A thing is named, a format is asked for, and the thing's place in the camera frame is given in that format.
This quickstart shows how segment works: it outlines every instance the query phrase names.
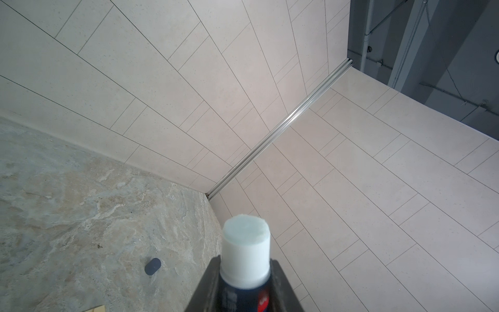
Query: beige wall tile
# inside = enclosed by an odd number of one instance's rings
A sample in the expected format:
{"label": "beige wall tile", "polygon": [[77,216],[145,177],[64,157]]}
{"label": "beige wall tile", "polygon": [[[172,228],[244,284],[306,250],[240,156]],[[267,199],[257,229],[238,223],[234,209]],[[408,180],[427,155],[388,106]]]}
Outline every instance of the beige wall tile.
{"label": "beige wall tile", "polygon": [[286,275],[286,278],[291,285],[291,288],[295,288],[301,284],[300,279],[296,275],[295,271],[286,256],[282,253],[274,238],[270,237],[270,258],[279,261],[279,264]]}
{"label": "beige wall tile", "polygon": [[412,141],[384,166],[475,235],[499,221],[498,193]]}
{"label": "beige wall tile", "polygon": [[203,23],[199,22],[194,30],[187,36],[177,50],[170,56],[168,62],[176,69],[180,70],[187,62],[189,57],[196,51],[197,48],[203,43],[209,34],[206,31]]}
{"label": "beige wall tile", "polygon": [[396,224],[401,225],[404,221],[410,218],[413,214],[418,212],[421,208],[426,206],[429,201],[421,196],[421,194],[416,194],[407,203],[402,205],[399,209],[394,211],[389,215]]}
{"label": "beige wall tile", "polygon": [[296,172],[293,165],[273,144],[254,161],[276,189]]}
{"label": "beige wall tile", "polygon": [[425,311],[370,250],[341,270],[341,275],[370,312],[401,307],[404,311]]}
{"label": "beige wall tile", "polygon": [[367,250],[368,248],[366,244],[364,244],[361,240],[357,240],[344,252],[342,252],[336,258],[334,258],[331,262],[338,271],[341,271],[344,267],[352,263],[352,261],[357,259],[361,254],[363,254]]}
{"label": "beige wall tile", "polygon": [[388,90],[387,85],[384,85],[353,67],[348,69],[347,72],[333,84],[332,88],[363,109],[368,108]]}
{"label": "beige wall tile", "polygon": [[203,149],[201,144],[149,107],[124,136],[184,166]]}
{"label": "beige wall tile", "polygon": [[384,163],[388,158],[395,154],[399,149],[409,142],[409,138],[403,134],[399,134],[395,140],[391,141],[385,148],[374,156],[380,164]]}
{"label": "beige wall tile", "polygon": [[222,52],[250,23],[242,1],[190,0],[189,3]]}
{"label": "beige wall tile", "polygon": [[125,109],[120,118],[111,127],[111,130],[124,134],[139,115],[146,109],[146,105],[139,99],[135,98]]}
{"label": "beige wall tile", "polygon": [[260,114],[263,122],[267,128],[272,131],[281,121],[286,118],[288,113],[280,96],[275,99],[269,107],[267,107],[262,114]]}
{"label": "beige wall tile", "polygon": [[371,156],[376,155],[399,133],[359,106],[342,98],[324,120]]}
{"label": "beige wall tile", "polygon": [[347,58],[349,20],[350,14],[347,14],[347,16],[327,33],[329,72],[333,72]]}
{"label": "beige wall tile", "polygon": [[232,218],[231,213],[227,209],[224,200],[222,199],[220,194],[217,194],[210,200],[210,205],[213,208],[213,212],[215,212],[215,216],[217,217],[220,226],[223,228],[225,221]]}
{"label": "beige wall tile", "polygon": [[3,77],[0,77],[0,94],[1,116],[59,139],[121,162],[125,162],[139,146]]}
{"label": "beige wall tile", "polygon": [[308,81],[327,63],[326,22],[318,18],[325,16],[324,10],[324,0],[313,0],[295,20],[291,16],[304,81]]}
{"label": "beige wall tile", "polygon": [[113,1],[166,59],[199,23],[188,1]]}
{"label": "beige wall tile", "polygon": [[249,148],[254,148],[268,134],[267,126],[254,108],[233,130]]}
{"label": "beige wall tile", "polygon": [[251,24],[223,55],[258,113],[262,113],[279,96],[279,92]]}
{"label": "beige wall tile", "polygon": [[199,176],[196,172],[144,146],[139,146],[126,163],[187,187]]}
{"label": "beige wall tile", "polygon": [[404,231],[337,170],[314,188],[384,264],[414,245]]}
{"label": "beige wall tile", "polygon": [[395,95],[399,93],[398,91],[388,88],[383,95],[381,95],[374,103],[372,103],[368,108],[366,108],[366,111],[368,111],[371,114],[376,114],[378,110],[381,109],[381,107],[385,106],[386,103],[388,103]]}
{"label": "beige wall tile", "polygon": [[82,0],[55,39],[78,54],[112,7],[109,0]]}
{"label": "beige wall tile", "polygon": [[488,311],[475,295],[419,245],[387,268],[427,311]]}
{"label": "beige wall tile", "polygon": [[258,214],[267,221],[272,236],[278,237],[298,220],[265,175],[259,175],[245,192]]}
{"label": "beige wall tile", "polygon": [[282,251],[321,311],[366,311],[333,264],[303,230]]}
{"label": "beige wall tile", "polygon": [[491,310],[499,310],[499,253],[433,204],[402,229]]}
{"label": "beige wall tile", "polygon": [[10,7],[26,17],[36,26],[55,37],[71,13],[78,6],[79,0],[6,0]]}
{"label": "beige wall tile", "polygon": [[228,159],[243,144],[211,108],[187,131],[187,134],[223,160]]}
{"label": "beige wall tile", "polygon": [[212,181],[219,182],[231,169],[232,168],[217,155],[208,152],[192,170]]}
{"label": "beige wall tile", "polygon": [[401,93],[375,116],[451,165],[487,140],[478,131]]}
{"label": "beige wall tile", "polygon": [[326,159],[387,215],[416,195],[350,140],[344,140]]}
{"label": "beige wall tile", "polygon": [[220,195],[233,216],[249,214],[254,210],[253,204],[236,179],[227,184]]}
{"label": "beige wall tile", "polygon": [[0,74],[7,79],[108,128],[132,102],[133,95],[3,2],[0,28],[10,29],[0,33]]}
{"label": "beige wall tile", "polygon": [[199,175],[193,183],[191,183],[189,185],[189,187],[191,189],[194,189],[198,192],[201,192],[201,193],[207,193],[208,191],[210,191],[212,189],[212,187],[215,186],[215,182],[208,179],[208,178],[205,178],[203,177],[202,175]]}
{"label": "beige wall tile", "polygon": [[286,111],[291,113],[307,96],[299,63],[277,83],[277,88]]}
{"label": "beige wall tile", "polygon": [[333,169],[333,166],[292,128],[282,133],[274,141],[274,145],[311,185],[315,185]]}
{"label": "beige wall tile", "polygon": [[292,226],[290,226],[286,231],[284,231],[284,233],[279,235],[279,237],[277,237],[275,241],[277,242],[279,247],[282,247],[282,245],[289,242],[290,239],[292,239],[296,234],[298,234],[303,229],[304,229],[303,224],[301,224],[300,220],[298,220]]}
{"label": "beige wall tile", "polygon": [[496,152],[480,166],[470,172],[470,176],[499,192],[499,153]]}
{"label": "beige wall tile", "polygon": [[211,38],[201,44],[179,73],[225,122],[250,101]]}
{"label": "beige wall tile", "polygon": [[358,240],[305,179],[298,181],[282,198],[330,260]]}
{"label": "beige wall tile", "polygon": [[270,71],[276,75],[296,55],[286,0],[244,0]]}
{"label": "beige wall tile", "polygon": [[317,151],[339,133],[310,109],[306,110],[291,127]]}
{"label": "beige wall tile", "polygon": [[335,22],[336,19],[342,19],[350,12],[349,0],[326,0],[326,23]]}
{"label": "beige wall tile", "polygon": [[490,138],[458,162],[455,167],[464,173],[470,173],[497,151],[499,151],[499,142]]}
{"label": "beige wall tile", "polygon": [[176,126],[203,101],[116,7],[79,55]]}

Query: metal wall trim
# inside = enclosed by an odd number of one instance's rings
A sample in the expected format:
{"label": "metal wall trim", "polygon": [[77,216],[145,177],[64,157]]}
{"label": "metal wall trim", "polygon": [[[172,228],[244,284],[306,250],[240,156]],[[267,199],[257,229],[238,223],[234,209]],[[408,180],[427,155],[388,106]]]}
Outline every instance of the metal wall trim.
{"label": "metal wall trim", "polygon": [[263,138],[237,165],[235,165],[207,194],[208,200],[216,196],[244,168],[246,168],[261,152],[277,139],[304,111],[306,111],[320,96],[328,90],[352,66],[352,60],[344,60],[312,93],[306,97],[288,117],[281,121],[269,134]]}

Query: bottle cap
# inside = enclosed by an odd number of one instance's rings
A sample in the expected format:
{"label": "bottle cap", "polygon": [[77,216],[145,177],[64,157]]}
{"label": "bottle cap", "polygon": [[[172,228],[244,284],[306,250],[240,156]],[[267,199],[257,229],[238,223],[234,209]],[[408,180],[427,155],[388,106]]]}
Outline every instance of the bottle cap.
{"label": "bottle cap", "polygon": [[264,219],[238,215],[225,222],[220,276],[238,289],[253,289],[268,280],[270,230]]}

